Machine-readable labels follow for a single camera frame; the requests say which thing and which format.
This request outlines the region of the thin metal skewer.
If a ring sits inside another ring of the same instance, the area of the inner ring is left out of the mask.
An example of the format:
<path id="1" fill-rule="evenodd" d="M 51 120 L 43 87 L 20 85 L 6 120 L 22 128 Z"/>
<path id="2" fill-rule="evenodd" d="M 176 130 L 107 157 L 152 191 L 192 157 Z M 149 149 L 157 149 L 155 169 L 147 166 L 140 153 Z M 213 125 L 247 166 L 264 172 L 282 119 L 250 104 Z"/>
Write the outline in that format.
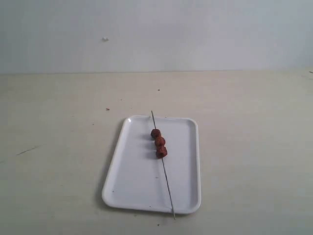
<path id="1" fill-rule="evenodd" d="M 152 115 L 152 119 L 153 119 L 154 128 L 157 129 L 154 113 L 153 113 L 152 110 L 151 110 L 151 115 Z M 173 205 L 173 200 L 172 200 L 172 196 L 171 196 L 171 191 L 170 191 L 169 181 L 168 181 L 168 177 L 167 177 L 166 167 L 165 167 L 165 163 L 164 163 L 164 159 L 163 159 L 164 157 L 165 157 L 165 155 L 163 157 L 161 157 L 160 159 L 161 159 L 161 162 L 162 162 L 164 176 L 165 176 L 165 179 L 166 179 L 169 199 L 170 199 L 171 208 L 172 208 L 173 219 L 176 220 L 176 213 L 175 213 L 175 210 L 174 210 L 174 205 Z"/>

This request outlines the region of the brown meatball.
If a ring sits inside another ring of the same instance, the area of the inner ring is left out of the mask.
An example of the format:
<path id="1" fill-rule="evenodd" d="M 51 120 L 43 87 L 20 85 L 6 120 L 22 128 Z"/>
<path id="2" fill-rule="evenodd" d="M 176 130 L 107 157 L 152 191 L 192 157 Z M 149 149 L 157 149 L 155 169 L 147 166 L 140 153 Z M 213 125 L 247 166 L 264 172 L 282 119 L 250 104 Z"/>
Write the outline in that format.
<path id="1" fill-rule="evenodd" d="M 164 158 L 167 156 L 167 148 L 163 145 L 163 146 L 158 146 L 156 148 L 156 157 L 158 159 Z"/>
<path id="2" fill-rule="evenodd" d="M 166 144 L 166 141 L 165 141 L 164 137 L 158 136 L 155 138 L 155 146 L 157 148 L 164 146 L 165 144 Z"/>
<path id="3" fill-rule="evenodd" d="M 158 137 L 161 137 L 161 131 L 159 130 L 159 129 L 153 129 L 152 131 L 151 131 L 151 137 L 153 138 L 153 139 L 156 139 L 156 138 L 158 138 Z"/>

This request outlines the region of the white rectangular plastic tray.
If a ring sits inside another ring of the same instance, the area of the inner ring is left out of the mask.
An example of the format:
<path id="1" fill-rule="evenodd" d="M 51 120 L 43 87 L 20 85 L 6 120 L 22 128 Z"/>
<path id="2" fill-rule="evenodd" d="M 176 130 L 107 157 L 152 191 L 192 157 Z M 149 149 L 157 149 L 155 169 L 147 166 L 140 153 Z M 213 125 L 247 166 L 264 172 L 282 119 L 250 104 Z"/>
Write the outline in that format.
<path id="1" fill-rule="evenodd" d="M 167 148 L 164 157 L 176 214 L 194 213 L 201 205 L 199 130 L 189 118 L 155 117 Z M 113 208 L 172 213 L 161 159 L 156 157 L 150 116 L 125 119 L 102 199 Z"/>

